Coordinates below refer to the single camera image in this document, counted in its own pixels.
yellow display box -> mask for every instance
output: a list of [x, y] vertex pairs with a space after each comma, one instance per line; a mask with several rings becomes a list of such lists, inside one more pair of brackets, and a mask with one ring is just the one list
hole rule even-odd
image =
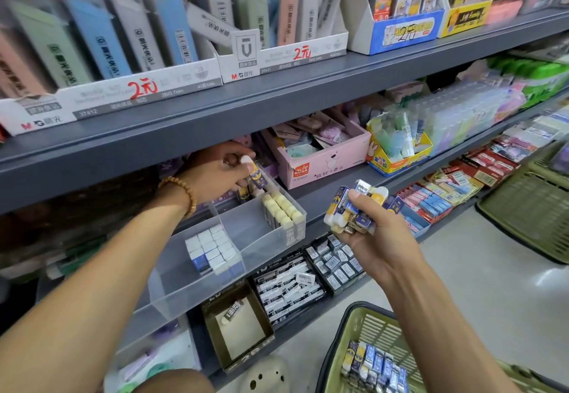
[[377, 142], [375, 137], [373, 136], [370, 138], [369, 141], [369, 148], [367, 149], [367, 156], [366, 162], [370, 167], [372, 167], [378, 173], [391, 176], [394, 173], [402, 172], [406, 168], [409, 168], [411, 165], [420, 162], [430, 155], [432, 150], [432, 142], [427, 137], [427, 134], [423, 132], [423, 136], [421, 137], [421, 145], [427, 145], [422, 152], [416, 153], [415, 155], [405, 158], [403, 160], [398, 160], [397, 162], [392, 162], [388, 156], [385, 154], [383, 149], [381, 148], [380, 144]]
[[443, 22], [440, 24], [437, 37], [450, 36], [482, 26], [486, 21], [493, 1], [483, 0], [478, 3], [463, 4], [451, 8], [448, 0], [442, 0], [445, 7], [445, 15], [443, 16]]

hand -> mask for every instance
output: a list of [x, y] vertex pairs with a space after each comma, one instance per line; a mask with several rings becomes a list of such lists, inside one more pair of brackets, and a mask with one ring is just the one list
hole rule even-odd
[[375, 232], [350, 235], [338, 234], [338, 238], [352, 248], [356, 259], [367, 274], [386, 290], [402, 269], [424, 261], [419, 244], [409, 231], [402, 215], [386, 210], [371, 197], [351, 189], [350, 201], [367, 213], [375, 222]]
[[[205, 203], [247, 184], [245, 178], [252, 170], [249, 170], [251, 165], [239, 163], [243, 155], [254, 158], [255, 152], [235, 141], [211, 146], [193, 153], [176, 177], [192, 188], [197, 204]], [[188, 195], [181, 187], [167, 184], [162, 189], [166, 193], [158, 196], [175, 196], [179, 202], [183, 201], [189, 207]]]

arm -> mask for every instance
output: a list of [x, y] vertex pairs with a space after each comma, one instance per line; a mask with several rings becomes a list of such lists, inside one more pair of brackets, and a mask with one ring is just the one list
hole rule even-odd
[[[229, 168], [221, 159], [254, 153], [222, 146], [200, 152], [202, 165], [179, 175], [198, 203], [223, 195], [249, 174], [246, 165]], [[208, 162], [212, 155], [216, 160]], [[188, 208], [186, 192], [165, 185], [96, 256], [13, 325], [0, 338], [0, 391], [95, 391], [158, 256]]]
[[376, 222], [375, 234], [338, 237], [383, 288], [431, 393], [520, 393], [484, 347], [437, 274], [424, 260], [403, 217], [368, 196], [350, 200]]

clear plastic bin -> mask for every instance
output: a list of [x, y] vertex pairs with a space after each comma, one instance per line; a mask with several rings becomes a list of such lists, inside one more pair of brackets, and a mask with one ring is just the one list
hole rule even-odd
[[[265, 219], [262, 198], [221, 214], [210, 205], [213, 217], [170, 238], [150, 274], [147, 288], [124, 331], [118, 352], [255, 271], [304, 238], [306, 211], [272, 178], [267, 175], [265, 178], [302, 213], [302, 223], [293, 224], [288, 230], [283, 227], [273, 230]], [[223, 225], [241, 260], [221, 273], [200, 274], [189, 258], [184, 242], [217, 224]]]

plastic tray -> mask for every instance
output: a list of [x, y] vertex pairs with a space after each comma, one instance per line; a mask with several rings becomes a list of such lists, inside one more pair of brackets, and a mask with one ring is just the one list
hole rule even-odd
[[[280, 188], [270, 176], [265, 178]], [[306, 211], [282, 188], [281, 193], [303, 214], [302, 224], [295, 226], [294, 233], [283, 227], [273, 230], [265, 220], [262, 198], [256, 198], [221, 214], [210, 204], [212, 217], [174, 234], [150, 274], [119, 352], [301, 241], [306, 232]], [[224, 227], [242, 260], [220, 274], [200, 274], [184, 242], [217, 224]]]
[[561, 145], [538, 152], [476, 208], [520, 243], [569, 264], [569, 178], [547, 166]]
[[[345, 382], [345, 378], [340, 376], [340, 368], [349, 341], [359, 340], [393, 354], [397, 364], [407, 369], [410, 392], [427, 392], [415, 359], [395, 319], [395, 314], [371, 303], [359, 301], [352, 303], [344, 313], [334, 342], [320, 369], [317, 393], [363, 393], [365, 391], [353, 388]], [[569, 389], [564, 385], [537, 375], [528, 369], [498, 363], [524, 393], [569, 393]]]

